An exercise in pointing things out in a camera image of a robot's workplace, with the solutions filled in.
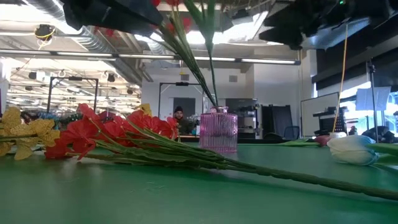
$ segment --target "desk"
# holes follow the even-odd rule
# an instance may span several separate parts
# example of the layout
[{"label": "desk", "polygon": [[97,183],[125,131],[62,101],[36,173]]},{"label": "desk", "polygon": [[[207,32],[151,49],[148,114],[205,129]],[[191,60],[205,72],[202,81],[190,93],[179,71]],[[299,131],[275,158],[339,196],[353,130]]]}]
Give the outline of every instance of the desk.
[{"label": "desk", "polygon": [[[398,170],[332,162],[327,148],[239,145],[232,157],[398,190]],[[1,223],[398,223],[398,203],[291,180],[108,164],[0,158]]]}]

